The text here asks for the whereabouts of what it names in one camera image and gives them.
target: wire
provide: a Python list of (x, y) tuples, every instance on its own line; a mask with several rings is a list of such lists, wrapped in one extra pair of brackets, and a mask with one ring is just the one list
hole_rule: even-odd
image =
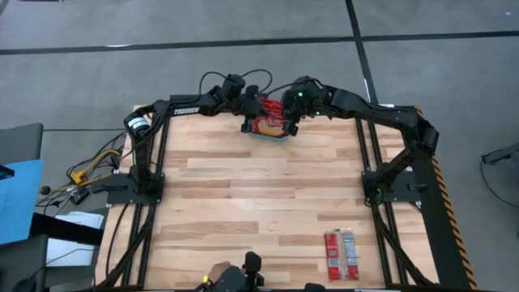
[(267, 90), (270, 87), (270, 85), (272, 84), (273, 77), (272, 77), (272, 73), (269, 70), (266, 70), (266, 69), (254, 69), (254, 70), (250, 70), (250, 71), (246, 72), (245, 74), (241, 75), (240, 77), (243, 78), (243, 77), (245, 77), (245, 76), (247, 76), (249, 74), (256, 73), (256, 72), (265, 72), (268, 75), (268, 84), (267, 84), (267, 86), (265, 86), (265, 88), (263, 88), (263, 89), (261, 89), (259, 91), (259, 93), (260, 93), (260, 92), (263, 92), (263, 91)]
[(65, 191), (62, 191), (59, 195), (56, 195), (53, 199), (51, 199), (51, 200), (49, 201), (49, 203), (47, 203), (47, 204), (45, 205), (45, 207), (43, 208), (43, 215), (46, 215), (46, 214), (47, 214), (47, 208), (48, 208), (49, 206), (53, 206), (53, 205), (54, 205), (54, 201), (55, 201), (57, 198), (62, 197), (62, 196), (64, 196), (64, 195), (68, 195), (68, 193), (65, 193)]
[(141, 225), (139, 233), (135, 237), (135, 240), (129, 245), (127, 250), (125, 251), (122, 258), (119, 260), (114, 269), (109, 273), (109, 276), (98, 284), (97, 287), (113, 287), (119, 276), (121, 275), (123, 269), (128, 265), (128, 263), (133, 259), (135, 252), (139, 248), (139, 245), (142, 243), (144, 238), (148, 236), (148, 233), (152, 232), (152, 221), (153, 216), (155, 214), (154, 208), (150, 209), (150, 212), (146, 215), (146, 219), (144, 219), (144, 223)]
[(90, 164), (84, 170), (91, 169), (93, 166), (95, 166), (99, 162), (101, 162), (101, 159), (104, 159), (108, 154), (115, 154), (117, 156), (121, 155), (121, 153), (117, 150), (112, 150), (112, 149), (106, 150), (106, 151), (102, 152), (101, 154), (99, 154), (92, 162), (90, 162)]
[(303, 80), (303, 81), (293, 82), (293, 83), (290, 83), (290, 84), (281, 85), (280, 87), (276, 87), (276, 88), (274, 88), (273, 90), (267, 92), (267, 97), (268, 97), (269, 95), (273, 94), (273, 93), (276, 92), (276, 91), (282, 90), (283, 88), (287, 88), (287, 87), (292, 86), (292, 85), (303, 84), (303, 83), (306, 83), (306, 82), (308, 82), (308, 81), (315, 81), (315, 82), (317, 82), (319, 85), (324, 86), (324, 85), (323, 85), (323, 84), (322, 84), (318, 79), (316, 79), (316, 78), (309, 78), (309, 79), (305, 79), (305, 80)]
[(499, 199), (501, 202), (507, 204), (508, 206), (510, 207), (514, 207), (514, 208), (519, 208), (519, 205), (516, 205), (516, 204), (512, 204), (506, 200), (504, 200), (503, 198), (501, 198), (500, 196), (498, 196), (494, 190), (492, 190), (492, 188), (490, 187), (490, 185), (488, 184), (488, 181), (487, 181), (487, 178), (485, 178), (485, 173), (483, 172), (483, 161), (481, 161), (479, 163), (479, 171), (481, 172), (481, 177), (483, 178), (483, 181), (485, 182), (485, 184), (487, 185), (487, 188), (488, 190), (492, 193), (492, 195), (494, 195), (497, 199)]
[(107, 174), (107, 175), (101, 176), (101, 177), (97, 176), (94, 179), (88, 180), (86, 182), (82, 182), (80, 184), (75, 184), (75, 185), (71, 184), (71, 185), (67, 185), (66, 187), (60, 187), (60, 188), (54, 189), (54, 190), (52, 190), (52, 192), (59, 192), (60, 191), (61, 193), (63, 193), (64, 191), (68, 191), (69, 189), (75, 189), (75, 188), (78, 188), (78, 187), (86, 187), (88, 185), (91, 185), (94, 182), (100, 181), (100, 180), (105, 179), (105, 178), (109, 178), (110, 176), (112, 176), (112, 174)]
[[(62, 185), (60, 186), (60, 188), (62, 187), (66, 187), (68, 186), (69, 184), (65, 184), (65, 185)], [(41, 200), (38, 200), (36, 202), (36, 207), (45, 207), (44, 205), (41, 205), (41, 203), (45, 202), (45, 201), (48, 201), (48, 200), (54, 200), (56, 197), (59, 197), (60, 195), (55, 195), (56, 193), (58, 193), (60, 191), (54, 191), (52, 190), (48, 195), (45, 196), (45, 198), (41, 199)]]
[(125, 131), (124, 128), (105, 128), (105, 129), (43, 129), (43, 131)]
[(207, 77), (208, 75), (218, 75), (220, 76), (221, 78), (227, 80), (227, 76), (223, 75), (222, 73), (220, 72), (216, 72), (216, 71), (209, 71), (209, 72), (205, 72), (203, 75), (202, 75), (202, 78), (200, 79), (200, 82), (198, 84), (198, 97), (194, 100), (194, 101), (198, 101), (200, 99), (200, 97), (202, 96), (202, 83), (204, 82), (204, 79), (205, 77)]
[(56, 200), (57, 198), (59, 197), (62, 197), (64, 195), (67, 195), (67, 194), (63, 194), (63, 192), (61, 192), (60, 194), (58, 195), (50, 195), (50, 196), (47, 196), (46, 198), (42, 199), (42, 200), (39, 200), (37, 203), (36, 203), (36, 206), (37, 208), (43, 208), (46, 206), (46, 204), (43, 204), (44, 202), (48, 202), (48, 201), (51, 201), (51, 200)]
[(97, 152), (96, 154), (93, 155), (92, 158), (89, 158), (87, 160), (84, 160), (84, 161), (81, 161), (80, 163), (76, 164), (76, 165), (73, 165), (71, 166), (67, 171), (66, 171), (66, 176), (72, 181), (72, 178), (71, 178), (71, 173), (74, 171), (74, 169), (84, 163), (87, 163), (93, 159), (95, 159), (101, 152), (103, 152), (103, 150), (105, 150), (106, 146), (108, 146), (110, 143), (114, 144), (117, 139), (119, 139), (121, 136), (125, 135), (126, 134), (126, 131), (123, 131), (119, 134), (117, 134), (114, 138), (110, 139), (108, 142), (106, 142), (106, 144), (104, 144)]
[(59, 213), (65, 208), (65, 206), (68, 204), (68, 202), (70, 202), (70, 198), (68, 200), (66, 200), (65, 204), (63, 204), (63, 206), (56, 212), (56, 215), (59, 215)]
[(119, 215), (119, 219), (117, 219), (117, 223), (115, 224), (114, 233), (112, 234), (112, 239), (110, 239), (110, 245), (108, 246), (108, 254), (106, 255), (106, 266), (105, 266), (105, 275), (106, 278), (108, 278), (108, 270), (109, 270), (109, 264), (110, 264), (110, 255), (112, 254), (112, 247), (114, 246), (114, 240), (115, 240), (115, 234), (117, 233), (117, 229), (119, 228), (119, 225), (121, 224), (122, 216), (124, 215), (124, 212), (127, 210), (128, 204), (125, 204), (122, 208), (121, 215)]
[(72, 253), (74, 253), (74, 252), (76, 252), (76, 251), (99, 251), (99, 249), (98, 249), (98, 248), (94, 248), (94, 249), (92, 250), (92, 249), (87, 249), (87, 248), (76, 248), (74, 251), (69, 251), (69, 252), (67, 252), (65, 255), (61, 255), (61, 256), (59, 256), (59, 257), (57, 257), (57, 258), (55, 258), (55, 259), (52, 259), (52, 260), (46, 262), (43, 266), (41, 266), (38, 270), (36, 270), (36, 271), (34, 272), (34, 274), (33, 274), (31, 277), (36, 276), (36, 274), (38, 274), (38, 272), (40, 272), (44, 267), (48, 266), (50, 263), (53, 263), (53, 262), (55, 262), (56, 260), (62, 259), (62, 258), (64, 258), (65, 256), (68, 256), (68, 255), (70, 255), (70, 254), (72, 254)]

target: black cable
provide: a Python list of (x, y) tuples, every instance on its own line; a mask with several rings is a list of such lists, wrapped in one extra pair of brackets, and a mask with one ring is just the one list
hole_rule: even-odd
[(256, 72), (264, 72), (264, 73), (267, 73), (268, 75), (268, 84), (267, 86), (265, 86), (265, 88), (261, 89), (259, 92), (263, 92), (265, 90), (267, 90), (270, 85), (272, 84), (272, 81), (273, 81), (273, 77), (272, 77), (272, 73), (269, 71), (269, 70), (266, 70), (266, 69), (254, 69), (254, 70), (250, 70), (248, 72), (246, 72), (245, 74), (241, 75), (241, 77), (245, 77), (249, 74), (252, 74), (252, 73), (256, 73)]
[(269, 95), (271, 95), (272, 93), (278, 91), (278, 90), (282, 90), (283, 88), (287, 88), (287, 87), (292, 86), (292, 85), (303, 84), (303, 83), (306, 83), (306, 82), (308, 82), (308, 81), (315, 81), (315, 82), (317, 82), (320, 86), (324, 86), (324, 85), (323, 85), (323, 84), (322, 84), (318, 79), (316, 79), (316, 78), (309, 78), (309, 79), (305, 79), (305, 80), (303, 80), (303, 81), (293, 82), (293, 83), (290, 83), (290, 84), (285, 84), (285, 85), (281, 85), (281, 86), (279, 86), (279, 87), (276, 87), (276, 88), (274, 88), (273, 90), (271, 90), (271, 91), (269, 91), (269, 92), (266, 93), (266, 94), (267, 94), (267, 97), (268, 97)]
[(113, 287), (115, 282), (121, 276), (123, 269), (128, 265), (128, 263), (133, 260), (133, 256), (140, 244), (143, 242), (144, 238), (148, 235), (148, 233), (152, 232), (152, 213), (148, 212), (144, 223), (141, 225), (139, 233), (135, 237), (134, 242), (127, 248), (122, 258), (119, 260), (114, 269), (109, 273), (109, 276), (97, 287)]
[(74, 251), (67, 252), (65, 255), (61, 255), (61, 256), (59, 256), (59, 257), (57, 257), (57, 258), (55, 258), (55, 259), (52, 259), (52, 260), (46, 262), (43, 266), (41, 266), (38, 270), (36, 270), (36, 271), (34, 272), (34, 274), (33, 274), (31, 277), (36, 276), (36, 274), (38, 274), (38, 272), (40, 272), (44, 267), (46, 267), (46, 266), (49, 265), (50, 263), (52, 263), (52, 262), (54, 262), (54, 261), (56, 261), (56, 260), (62, 259), (62, 258), (64, 258), (65, 256), (68, 256), (68, 255), (70, 255), (70, 254), (72, 254), (72, 253), (74, 253), (74, 252), (76, 252), (76, 251), (99, 251), (99, 249), (97, 249), (97, 248), (94, 248), (94, 249), (76, 248)]
[[(59, 189), (62, 189), (66, 186), (68, 186), (69, 184), (66, 184), (66, 185), (62, 185), (59, 187)], [(49, 195), (47, 195), (45, 198), (41, 199), (41, 200), (38, 200), (36, 202), (36, 207), (39, 207), (39, 208), (43, 208), (45, 207), (46, 205), (41, 205), (41, 203), (44, 203), (45, 201), (49, 201), (49, 200), (55, 200), (56, 198), (60, 197), (60, 196), (63, 196), (63, 195), (66, 195), (66, 194), (63, 194), (63, 191), (52, 191), (50, 192)]]
[(112, 254), (112, 247), (114, 246), (114, 240), (115, 240), (115, 234), (117, 233), (117, 229), (119, 228), (119, 225), (121, 224), (122, 216), (124, 215), (124, 212), (127, 210), (128, 204), (125, 204), (122, 208), (121, 214), (119, 215), (119, 219), (117, 219), (117, 223), (115, 224), (114, 233), (112, 234), (112, 239), (110, 239), (110, 245), (108, 246), (108, 255), (106, 256), (106, 267), (105, 267), (105, 275), (106, 278), (108, 278), (108, 270), (109, 270), (109, 264), (110, 264), (110, 255)]
[(105, 129), (43, 129), (43, 131), (125, 131), (124, 128), (105, 128)]
[(109, 140), (108, 142), (106, 142), (103, 146), (101, 146), (101, 148), (96, 152), (96, 154), (95, 154), (93, 157), (88, 158), (88, 159), (86, 159), (86, 160), (84, 160), (84, 161), (81, 161), (80, 163), (78, 163), (78, 164), (76, 164), (76, 165), (73, 165), (73, 166), (69, 167), (68, 170), (66, 170), (66, 177), (67, 177), (71, 182), (73, 182), (73, 179), (72, 179), (72, 177), (71, 177), (72, 172), (73, 172), (73, 171), (74, 171), (78, 166), (83, 165), (83, 164), (85, 164), (85, 163), (87, 163), (87, 162), (90, 162), (90, 161), (96, 159), (96, 157), (97, 157), (101, 152), (103, 152), (103, 151), (105, 150), (106, 146), (108, 146), (110, 143), (112, 144), (112, 148), (111, 148), (111, 149), (118, 151), (118, 149), (114, 149), (114, 145), (115, 145), (115, 143), (117, 142), (117, 140), (118, 140), (120, 137), (122, 137), (123, 135), (125, 135), (125, 134), (126, 134), (125, 131), (123, 131), (123, 132), (117, 134), (114, 138), (110, 139), (110, 140)]
[(51, 197), (51, 198), (45, 198), (45, 200), (38, 201), (38, 202), (36, 203), (36, 206), (35, 206), (35, 207), (36, 207), (36, 208), (44, 208), (44, 207), (46, 207), (47, 204), (49, 204), (51, 201), (56, 200), (57, 198), (61, 198), (61, 197), (65, 196), (65, 195), (68, 195), (68, 194), (63, 194), (63, 193), (61, 193), (61, 192), (60, 192), (59, 194), (57, 193), (57, 195), (55, 195), (55, 196), (53, 196), (53, 197)]
[(63, 204), (63, 206), (56, 212), (56, 215), (59, 215), (59, 213), (65, 208), (65, 206), (68, 204), (68, 202), (70, 202), (70, 198), (67, 198), (67, 199), (64, 199), (66, 202), (65, 204)]
[(202, 84), (204, 83), (204, 79), (206, 76), (208, 75), (218, 75), (220, 76), (221, 78), (223, 79), (227, 79), (227, 76), (223, 75), (222, 73), (220, 72), (216, 72), (216, 71), (209, 71), (209, 72), (205, 72), (203, 75), (202, 75), (202, 78), (200, 79), (200, 82), (198, 84), (198, 97), (196, 98), (195, 101), (198, 101), (200, 99), (200, 97), (202, 96)]
[(487, 185), (487, 188), (488, 188), (488, 190), (492, 193), (492, 195), (494, 195), (497, 199), (499, 199), (501, 202), (507, 204), (507, 205), (510, 206), (510, 207), (519, 208), (519, 205), (509, 203), (508, 201), (506, 201), (506, 200), (504, 200), (503, 198), (501, 198), (500, 196), (498, 196), (498, 195), (495, 193), (494, 190), (492, 190), (492, 188), (491, 188), (490, 185), (488, 184), (487, 178), (485, 178), (485, 173), (483, 172), (483, 161), (481, 161), (480, 164), (479, 164), (479, 171), (481, 172), (481, 177), (483, 178), (483, 181), (484, 181), (485, 184)]
[(46, 215), (46, 213), (47, 213), (47, 208), (48, 208), (49, 206), (53, 206), (53, 205), (54, 205), (54, 201), (55, 201), (57, 198), (62, 197), (62, 196), (64, 196), (64, 195), (68, 195), (68, 191), (61, 191), (61, 192), (59, 193), (59, 195), (56, 195), (53, 199), (51, 199), (51, 200), (50, 200), (50, 201), (45, 205), (45, 207), (43, 208), (43, 215)]

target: wooden tabletop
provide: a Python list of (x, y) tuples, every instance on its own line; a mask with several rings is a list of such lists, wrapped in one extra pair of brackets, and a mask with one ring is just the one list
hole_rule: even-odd
[[(192, 289), (215, 263), (229, 260), (241, 266), (248, 251), (263, 257), (261, 273), (269, 288), (303, 288), (307, 282), (333, 288), (384, 286), (371, 211), (363, 203), (354, 120), (309, 118), (301, 121), (296, 137), (284, 142), (240, 133), (242, 120), (231, 114), (171, 119), (165, 192), (155, 217), (145, 288)], [(394, 157), (403, 147), (400, 133), (387, 127), (377, 131), (384, 159)], [(130, 163), (128, 157), (123, 166)], [(409, 203), (393, 207), (402, 247), (426, 277), (437, 281), (422, 215)], [(127, 248), (133, 208), (122, 218), (110, 269)], [(105, 278), (121, 210), (109, 211), (97, 282)], [(358, 281), (328, 279), (324, 232), (331, 229), (353, 231)], [(389, 246), (388, 253), (398, 282)], [(136, 255), (131, 283), (136, 282), (139, 251)]]

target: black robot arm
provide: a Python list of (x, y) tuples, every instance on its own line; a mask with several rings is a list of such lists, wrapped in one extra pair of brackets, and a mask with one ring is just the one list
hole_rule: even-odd
[[(150, 143), (168, 117), (188, 114), (216, 116), (222, 112), (229, 112), (244, 116), (242, 132), (251, 132), (252, 120), (267, 113), (260, 104), (258, 86), (248, 86), (245, 94), (241, 94), (244, 87), (245, 81), (240, 75), (229, 74), (221, 87), (215, 86), (196, 98), (171, 97), (169, 101), (155, 101), (129, 114), (124, 119), (124, 127), (131, 137), (134, 153), (134, 165), (129, 173), (134, 191), (139, 194), (149, 194), (161, 186), (152, 183), (152, 173), (148, 167)], [(145, 118), (150, 114), (153, 114), (151, 124)]]
[(397, 175), (416, 160), (432, 157), (438, 142), (438, 131), (415, 109), (395, 106), (389, 108), (372, 104), (359, 95), (344, 89), (322, 85), (317, 79), (305, 76), (296, 79), (294, 85), (281, 99), (284, 108), (285, 131), (296, 135), (301, 117), (324, 115), (328, 118), (361, 118), (401, 131), (405, 142), (402, 150), (390, 162), (378, 169), (371, 186), (372, 192), (391, 192)]

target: black metal frame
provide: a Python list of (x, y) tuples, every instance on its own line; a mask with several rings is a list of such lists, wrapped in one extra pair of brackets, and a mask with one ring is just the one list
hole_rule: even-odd
[[(358, 139), (361, 148), (362, 163), (364, 164), (364, 171), (371, 171), (371, 165), (369, 160), (369, 153), (364, 137), (364, 130), (362, 128), (362, 121), (359, 119), (355, 120)], [(380, 155), (380, 147), (376, 137), (376, 131), (374, 126), (370, 126), (370, 137), (374, 146), (375, 161), (377, 165), (382, 162), (382, 156)], [(157, 173), (160, 174), (164, 165), (165, 158), (165, 146), (169, 130), (169, 118), (165, 121), (162, 128), (161, 142), (158, 149), (157, 157)], [(430, 160), (419, 161), (413, 165), (414, 173), (416, 175), (417, 183), (427, 185), (420, 191), (422, 204), (422, 215), (425, 222), (427, 234), (430, 239), (431, 251), (433, 259), (437, 267), (438, 277), (442, 286), (449, 288), (458, 289), (469, 289), (470, 285), (466, 279), (465, 268), (461, 262), (461, 256), (459, 254), (459, 246), (456, 244), (456, 238), (453, 235), (451, 226), (449, 225), (449, 219), (446, 209), (444, 208), (443, 201), (441, 200), (440, 185), (435, 178), (435, 170)], [(393, 247), (397, 257), (397, 268), (399, 272), (399, 282), (402, 285), (408, 285), (406, 265), (413, 266), (409, 258), (405, 255), (404, 251), (399, 247), (397, 224), (392, 210), (392, 203), (385, 202), (384, 207), (386, 209), (386, 215), (388, 218), (388, 227), (382, 221), (380, 215), (379, 206), (371, 206), (371, 212), (375, 224), (375, 236), (377, 238), (377, 244), (380, 254), (381, 268), (384, 275), (384, 284), (386, 288), (395, 287), (398, 285), (392, 281), (391, 270), (388, 261), (388, 252), (386, 249), (385, 242), (388, 240), (390, 245)], [(139, 232), (139, 221), (142, 215), (142, 204), (137, 204), (134, 212), (133, 222), (131, 226), (131, 234), (129, 245), (135, 243), (135, 238)], [(149, 205), (148, 212), (151, 213), (151, 218), (154, 218), (157, 205)], [(140, 266), (138, 273), (137, 286), (128, 286), (129, 289), (135, 287), (144, 287), (146, 269), (148, 266), (148, 256), (151, 247), (152, 237), (152, 225), (153, 220), (149, 222), (149, 233), (146, 235), (143, 241), (143, 251), (140, 258)], [(127, 264), (126, 269), (122, 276), (122, 286), (127, 286), (129, 283), (131, 271), (131, 261)]]
[[(304, 37), (296, 39), (267, 39), (267, 40), (249, 40), (249, 41), (210, 41), (210, 42), (193, 42), (193, 43), (169, 43), (169, 44), (151, 44), (151, 45), (133, 45), (125, 48), (107, 48), (107, 47), (78, 47), (78, 48), (50, 48), (50, 49), (0, 49), (0, 55), (3, 54), (55, 54), (55, 53), (83, 53), (90, 51), (119, 51), (119, 50), (143, 50), (143, 49), (182, 49), (182, 48), (199, 48), (199, 47), (218, 47), (218, 46), (240, 46), (240, 45), (281, 45), (281, 44), (299, 44), (299, 43), (333, 43), (333, 42), (345, 42), (352, 41), (357, 47), (358, 57), (360, 60), (362, 74), (366, 80), (368, 98), (371, 102), (378, 102), (375, 93), (375, 85), (373, 78), (371, 77), (371, 71), (367, 61), (367, 55), (363, 46), (364, 41), (408, 41), (408, 40), (421, 40), (421, 39), (448, 39), (448, 38), (477, 38), (477, 37), (517, 37), (519, 31), (513, 32), (473, 32), (473, 33), (458, 33), (458, 34), (437, 34), (437, 35), (413, 35), (413, 36), (362, 36), (360, 28), (358, 26), (357, 16), (354, 10), (354, 4), (352, 0), (345, 0), (347, 10), (350, 16), (351, 27), (353, 29), (354, 36), (341, 36), (341, 37)], [(361, 148), (362, 162), (364, 165), (364, 174), (369, 175), (372, 171), (368, 149), (366, 145), (366, 139), (364, 137), (364, 131), (360, 120), (356, 120), (356, 127), (358, 132), (358, 139)], [(372, 122), (368, 123), (370, 132), (371, 142), (373, 144), (373, 153), (375, 156), (375, 162), (380, 165), (382, 157), (380, 154), (380, 146), (378, 143), (375, 125)], [(167, 131), (169, 130), (169, 119), (163, 126), (163, 132), (161, 137), (161, 144), (159, 146), (159, 153), (157, 159), (157, 170), (158, 174), (161, 174), (163, 167), (163, 160), (165, 155), (165, 140), (167, 138)], [(461, 258), (461, 247), (458, 243), (458, 239), (453, 233), (452, 217), (449, 218), (448, 210), (444, 206), (443, 190), (437, 177), (438, 170), (433, 165), (432, 160), (428, 159), (425, 161), (415, 162), (413, 165), (414, 170), (414, 181), (420, 187), (418, 190), (414, 190), (407, 195), (398, 194), (395, 196), (398, 200), (402, 198), (404, 201), (415, 200), (416, 197), (422, 202), (422, 216), (426, 227), (429, 243), (431, 246), (431, 252), (440, 279), (440, 284), (448, 289), (470, 289), (470, 282), (467, 277), (466, 266)], [(403, 178), (402, 183), (409, 181), (409, 178)], [(404, 190), (405, 188), (396, 187), (396, 191)], [(377, 238), (377, 244), (380, 254), (380, 263), (384, 276), (384, 284), (386, 288), (394, 288), (400, 290), (444, 290), (442, 287), (434, 286), (408, 286), (406, 265), (412, 266), (405, 253), (399, 248), (399, 238), (397, 231), (397, 224), (395, 221), (394, 211), (392, 210), (392, 202), (395, 197), (388, 198), (383, 202), (386, 215), (388, 218), (388, 226), (382, 221), (378, 205), (371, 206), (371, 211), (375, 224), (375, 236)], [(148, 212), (154, 216), (156, 211), (156, 205), (150, 204)], [(129, 238), (129, 246), (135, 243), (137, 234), (139, 233), (139, 222), (142, 215), (143, 205), (137, 204), (133, 216), (133, 222), (131, 226), (131, 235)], [(131, 261), (128, 262), (122, 275), (122, 286), (118, 287), (119, 290), (135, 290), (142, 289), (144, 287), (145, 275), (148, 263), (149, 249), (151, 246), (151, 234), (152, 224), (150, 225), (150, 231), (146, 234), (143, 243), (143, 251), (140, 259), (139, 275), (137, 286), (128, 286)], [(386, 249), (386, 241), (389, 242), (393, 249), (396, 248), (395, 252), (397, 255), (397, 269), (399, 274), (400, 284), (395, 284), (392, 281), (392, 275), (389, 267), (388, 252)], [(300, 290), (273, 290), (273, 291), (302, 291)], [(351, 290), (329, 290), (329, 291), (351, 291)]]

